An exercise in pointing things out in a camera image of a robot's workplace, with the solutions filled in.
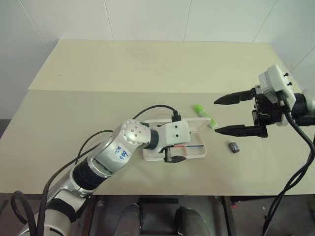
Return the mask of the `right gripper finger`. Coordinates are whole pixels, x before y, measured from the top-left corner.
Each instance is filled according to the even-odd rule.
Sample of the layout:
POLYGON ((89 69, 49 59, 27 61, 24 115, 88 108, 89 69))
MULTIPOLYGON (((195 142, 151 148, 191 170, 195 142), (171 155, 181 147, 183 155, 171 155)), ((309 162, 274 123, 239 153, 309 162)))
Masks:
POLYGON ((217 100, 214 101, 214 104, 220 105, 232 105, 238 104, 242 101, 252 100, 256 95, 255 89, 252 88, 251 90, 235 92, 231 94, 224 95, 217 100))
POLYGON ((245 126, 245 125, 230 125, 222 128, 215 129, 215 132, 234 136, 234 137, 260 137, 260 138, 267 138, 267 128, 266 126, 245 126))

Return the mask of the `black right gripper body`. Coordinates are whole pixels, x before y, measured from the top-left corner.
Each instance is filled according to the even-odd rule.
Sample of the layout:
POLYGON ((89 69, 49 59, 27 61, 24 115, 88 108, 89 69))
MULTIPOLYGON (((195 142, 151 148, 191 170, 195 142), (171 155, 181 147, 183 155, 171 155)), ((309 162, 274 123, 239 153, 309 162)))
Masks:
POLYGON ((275 99, 275 103, 269 100, 269 98, 262 92, 260 85, 256 85, 252 88, 254 97, 254 110, 252 111, 252 118, 255 126, 267 126, 276 124, 277 126, 288 125, 287 118, 284 115, 285 102, 280 100, 284 98, 288 101, 283 91, 277 91, 275 94, 271 94, 272 99, 275 99))

